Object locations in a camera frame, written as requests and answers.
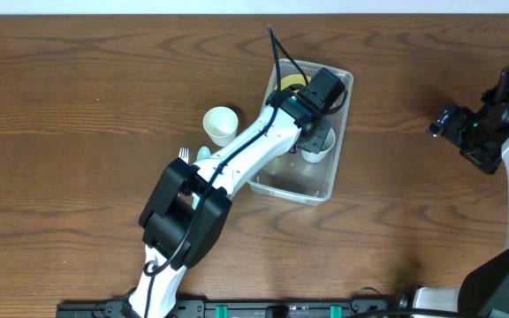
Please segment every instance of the table surface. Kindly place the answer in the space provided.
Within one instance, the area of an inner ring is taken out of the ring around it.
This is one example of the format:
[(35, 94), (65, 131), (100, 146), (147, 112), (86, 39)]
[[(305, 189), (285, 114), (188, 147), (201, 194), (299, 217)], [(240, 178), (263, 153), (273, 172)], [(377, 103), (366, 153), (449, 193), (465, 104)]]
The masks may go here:
[(139, 280), (137, 220), (180, 147), (215, 148), (217, 105), (257, 117), (266, 25), (297, 59), (345, 69), (353, 95), (330, 200), (244, 186), (182, 294), (347, 299), (362, 286), (459, 286), (505, 243), (504, 166), (487, 176), (426, 127), (480, 108), (509, 64), (509, 16), (0, 17), (0, 317), (50, 317)]

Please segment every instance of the white fork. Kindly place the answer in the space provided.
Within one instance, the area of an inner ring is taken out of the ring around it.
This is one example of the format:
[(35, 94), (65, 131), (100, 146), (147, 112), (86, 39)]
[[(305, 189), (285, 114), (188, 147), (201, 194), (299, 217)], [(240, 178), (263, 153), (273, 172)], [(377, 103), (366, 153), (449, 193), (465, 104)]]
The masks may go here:
[(182, 147), (180, 149), (180, 153), (178, 155), (180, 159), (184, 160), (184, 162), (189, 164), (190, 161), (190, 148)]

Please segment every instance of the gray storage container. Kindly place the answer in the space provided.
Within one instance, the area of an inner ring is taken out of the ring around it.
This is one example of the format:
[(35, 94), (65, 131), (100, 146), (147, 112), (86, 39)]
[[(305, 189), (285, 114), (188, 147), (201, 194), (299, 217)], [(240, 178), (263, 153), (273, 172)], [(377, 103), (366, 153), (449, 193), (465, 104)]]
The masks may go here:
[[(335, 181), (335, 173), (341, 144), (343, 143), (343, 135), (345, 133), (346, 118), (349, 113), (349, 102), (351, 101), (351, 91), (353, 90), (353, 75), (350, 72), (339, 70), (326, 65), (303, 62), (296, 60), (296, 63), (309, 77), (314, 77), (322, 68), (327, 68), (335, 75), (339, 76), (348, 90), (348, 96), (342, 110), (336, 114), (327, 116), (333, 131), (335, 132), (335, 144), (325, 158), (319, 163), (308, 163), (301, 156), (301, 150), (297, 154), (283, 154), (274, 158), (267, 163), (262, 169), (256, 172), (253, 177), (248, 180), (251, 189), (257, 193), (267, 194), (270, 196), (283, 198), (287, 200), (306, 203), (316, 206), (331, 197), (333, 191), (333, 182)], [(280, 72), (282, 78), (299, 74), (298, 70), (292, 63), (286, 59), (279, 60)], [(264, 101), (274, 90), (277, 84), (276, 69), (273, 68), (270, 82), (266, 89)], [(343, 99), (341, 95), (336, 104)]]

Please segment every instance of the wood grain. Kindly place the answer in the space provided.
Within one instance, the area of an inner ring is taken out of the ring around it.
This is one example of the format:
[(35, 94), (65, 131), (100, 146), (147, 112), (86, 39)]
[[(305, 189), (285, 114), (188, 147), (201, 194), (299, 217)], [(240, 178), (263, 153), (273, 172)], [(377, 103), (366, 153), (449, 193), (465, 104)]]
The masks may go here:
[(294, 57), (354, 75), (333, 196), (314, 208), (244, 187), (182, 294), (457, 286), (501, 251), (504, 167), (486, 176), (425, 128), (451, 100), (480, 107), (509, 64), (509, 16), (0, 17), (0, 317), (137, 284), (137, 218), (163, 168), (214, 146), (208, 109), (255, 120), (268, 23)]

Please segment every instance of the white backdrop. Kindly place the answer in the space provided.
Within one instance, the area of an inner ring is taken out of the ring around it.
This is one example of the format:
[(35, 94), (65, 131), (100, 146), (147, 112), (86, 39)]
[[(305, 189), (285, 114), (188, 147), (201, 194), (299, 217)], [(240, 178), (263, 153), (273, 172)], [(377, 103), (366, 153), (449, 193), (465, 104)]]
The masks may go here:
[(509, 0), (0, 0), (0, 14), (509, 13)]

